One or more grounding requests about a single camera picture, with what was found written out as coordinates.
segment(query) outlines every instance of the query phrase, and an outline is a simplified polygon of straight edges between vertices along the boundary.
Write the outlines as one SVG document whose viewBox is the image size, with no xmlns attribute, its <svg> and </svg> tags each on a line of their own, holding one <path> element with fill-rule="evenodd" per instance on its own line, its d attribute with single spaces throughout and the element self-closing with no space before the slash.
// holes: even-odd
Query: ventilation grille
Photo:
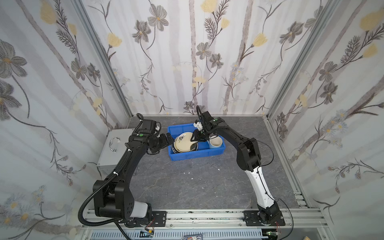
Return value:
<svg viewBox="0 0 384 240">
<path fill-rule="evenodd" d="M 130 239 L 147 239 L 147 240 L 180 240 L 185 235 L 203 234 L 204 240 L 216 239 L 262 239 L 268 238 L 262 236 L 261 229 L 201 229 L 201 230 L 183 230 L 183 229 L 166 229 L 156 230 L 152 238 L 139 237 L 140 230 L 124 230 Z M 119 230 L 93 230 L 90 240 L 125 240 Z"/>
</svg>

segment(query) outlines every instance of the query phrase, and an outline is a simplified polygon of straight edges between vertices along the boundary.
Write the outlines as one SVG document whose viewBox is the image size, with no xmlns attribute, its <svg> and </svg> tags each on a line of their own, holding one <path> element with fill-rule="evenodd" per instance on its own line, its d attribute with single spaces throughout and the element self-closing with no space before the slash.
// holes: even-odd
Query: yellow flower print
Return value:
<svg viewBox="0 0 384 240">
<path fill-rule="evenodd" d="M 221 19 L 221 28 L 225 29 L 229 25 L 229 20 L 226 18 Z"/>
<path fill-rule="evenodd" d="M 43 22 L 48 24 L 54 24 L 56 22 L 55 11 L 46 0 L 41 1 L 40 18 Z"/>
<path fill-rule="evenodd" d="M 99 106 L 102 102 L 103 102 L 103 99 L 102 99 L 102 98 L 96 98 L 96 99 L 93 101 L 93 107 L 94 107 L 94 108 L 97 108 L 97 106 Z"/>
<path fill-rule="evenodd" d="M 216 0 L 205 0 L 201 5 L 201 9 L 206 13 L 212 13 L 216 9 Z"/>
<path fill-rule="evenodd" d="M 377 47 L 376 44 L 372 43 L 369 45 L 369 47 L 364 51 L 362 54 L 363 57 L 365 58 L 370 58 L 373 57 L 377 54 Z"/>
<path fill-rule="evenodd" d="M 300 95 L 300 102 L 303 105 L 303 108 L 307 106 L 307 97 L 304 94 Z"/>
<path fill-rule="evenodd" d="M 202 77 L 195 77 L 194 80 L 197 83 L 205 83 L 206 82 L 206 79 L 202 78 Z"/>
<path fill-rule="evenodd" d="M 74 111 L 78 111 L 80 109 L 80 106 L 79 104 L 74 104 L 72 108 Z"/>
<path fill-rule="evenodd" d="M 364 31 L 370 31 L 384 19 L 384 9 L 377 12 L 371 12 L 360 20 L 360 28 Z"/>
<path fill-rule="evenodd" d="M 259 33 L 255 40 L 253 41 L 253 46 L 255 47 L 260 47 L 262 46 L 264 43 L 266 43 L 268 41 L 268 39 L 266 38 L 265 34 L 264 33 Z"/>
<path fill-rule="evenodd" d="M 23 214 L 23 215 L 22 215 L 22 220 L 25 221 L 25 220 L 27 220 L 27 219 L 28 219 L 28 214 Z"/>
<path fill-rule="evenodd" d="M 111 45 L 112 47 L 118 47 L 120 46 L 122 40 L 116 36 L 113 33 L 108 34 L 108 44 Z"/>
<path fill-rule="evenodd" d="M 71 33 L 73 35 L 77 35 L 77 29 L 76 29 L 76 25 L 75 24 L 72 24 L 72 23 L 68 23 L 68 28 L 70 29 Z"/>
<path fill-rule="evenodd" d="M 13 202 L 12 204 L 11 204 L 11 209 L 14 209 L 15 207 L 17 207 L 17 202 Z"/>
</svg>

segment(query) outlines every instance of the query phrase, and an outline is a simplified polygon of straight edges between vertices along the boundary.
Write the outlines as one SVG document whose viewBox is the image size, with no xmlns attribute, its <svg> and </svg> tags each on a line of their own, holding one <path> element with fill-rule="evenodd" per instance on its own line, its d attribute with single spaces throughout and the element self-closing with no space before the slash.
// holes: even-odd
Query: floral wallpaper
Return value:
<svg viewBox="0 0 384 240">
<path fill-rule="evenodd" d="M 342 1 L 270 116 L 339 240 L 382 239 L 383 65 L 383 3 Z"/>
<path fill-rule="evenodd" d="M 73 239 L 108 132 L 128 119 L 70 2 L 0 3 L 0 231 Z"/>
<path fill-rule="evenodd" d="M 133 112 L 265 115 L 326 1 L 83 3 Z"/>
</svg>

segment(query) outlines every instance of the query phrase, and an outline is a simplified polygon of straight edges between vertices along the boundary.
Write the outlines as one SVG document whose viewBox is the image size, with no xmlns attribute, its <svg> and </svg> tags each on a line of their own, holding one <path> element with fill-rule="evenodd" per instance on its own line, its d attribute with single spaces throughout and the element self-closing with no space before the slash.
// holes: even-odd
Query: red wire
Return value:
<svg viewBox="0 0 384 240">
<path fill-rule="evenodd" d="M 151 222 L 149 225 L 147 225 L 146 228 L 149 227 L 149 226 L 151 226 L 154 220 L 155 220 L 155 218 L 152 219 L 152 222 Z"/>
<path fill-rule="evenodd" d="M 277 228 L 280 228 L 280 233 L 281 233 L 281 227 L 280 227 L 280 225 L 276 222 L 276 231 L 277 231 Z"/>
</svg>

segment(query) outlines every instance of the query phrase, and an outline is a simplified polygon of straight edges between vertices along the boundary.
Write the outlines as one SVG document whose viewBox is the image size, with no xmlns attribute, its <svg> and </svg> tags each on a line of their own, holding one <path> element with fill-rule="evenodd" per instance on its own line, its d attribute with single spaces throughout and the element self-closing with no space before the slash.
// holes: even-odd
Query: beige plate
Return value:
<svg viewBox="0 0 384 240">
<path fill-rule="evenodd" d="M 192 137 L 192 132 L 184 132 L 180 134 L 175 140 L 175 148 L 179 152 L 190 152 L 191 145 L 196 143 L 197 141 L 191 142 L 190 139 Z"/>
</svg>

